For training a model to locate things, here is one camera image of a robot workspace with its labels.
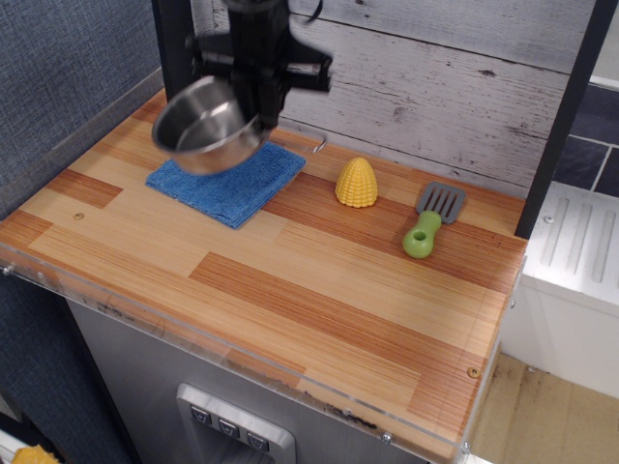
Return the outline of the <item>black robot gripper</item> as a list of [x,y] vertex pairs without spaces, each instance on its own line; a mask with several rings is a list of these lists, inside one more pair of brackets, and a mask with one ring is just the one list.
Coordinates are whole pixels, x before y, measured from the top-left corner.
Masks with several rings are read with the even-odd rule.
[[330,90],[332,55],[293,36],[288,9],[229,9],[227,16],[228,31],[190,35],[186,48],[197,73],[233,77],[249,122],[275,128],[291,88]]

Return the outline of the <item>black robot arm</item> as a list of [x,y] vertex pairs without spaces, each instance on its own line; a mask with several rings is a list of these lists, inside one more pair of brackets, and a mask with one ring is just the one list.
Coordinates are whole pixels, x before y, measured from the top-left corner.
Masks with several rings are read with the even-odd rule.
[[333,55],[300,42],[290,28],[286,1],[227,1],[229,31],[189,36],[196,75],[228,82],[251,120],[279,123],[289,91],[327,93]]

